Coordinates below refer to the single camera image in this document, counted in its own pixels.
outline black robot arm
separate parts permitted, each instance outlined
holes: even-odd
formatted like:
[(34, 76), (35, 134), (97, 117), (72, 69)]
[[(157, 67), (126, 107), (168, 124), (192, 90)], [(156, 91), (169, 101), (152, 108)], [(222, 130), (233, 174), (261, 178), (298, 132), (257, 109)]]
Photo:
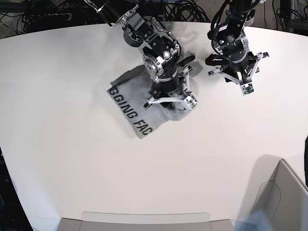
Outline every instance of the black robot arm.
[(145, 18), (138, 13), (138, 4), (126, 0), (85, 0), (109, 25), (121, 25), (124, 40), (132, 47), (139, 47), (146, 70), (153, 85), (151, 97), (145, 104), (170, 105), (179, 102), (185, 109), (192, 109), (198, 102), (190, 89), (186, 64), (194, 60), (190, 56), (179, 63), (181, 46), (170, 31), (154, 17)]
[[(245, 26), (253, 23), (255, 7), (260, 2), (261, 0), (226, 0), (215, 15), (208, 33), (216, 54), (210, 55), (205, 63), (220, 66), (210, 71), (209, 75), (222, 74), (227, 82), (239, 84), (244, 95), (254, 91), (252, 77), (259, 71), (259, 61), (269, 56), (267, 52), (253, 55), (244, 33)], [(220, 23), (228, 5), (230, 8), (225, 11), (226, 20)]]

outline white tabletop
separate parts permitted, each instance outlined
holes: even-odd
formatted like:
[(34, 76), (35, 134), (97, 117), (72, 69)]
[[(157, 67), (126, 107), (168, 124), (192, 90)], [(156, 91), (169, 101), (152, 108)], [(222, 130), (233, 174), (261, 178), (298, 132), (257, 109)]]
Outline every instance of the white tabletop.
[(281, 158), (304, 178), (308, 134), (308, 37), (246, 28), (268, 52), (255, 92), (219, 76), (209, 24), (175, 23), (203, 67), (200, 102), (140, 140), (108, 96), (110, 82), (142, 64), (120, 28), (79, 26), (0, 40), (0, 146), (28, 216), (181, 214), (211, 220), (249, 214)]

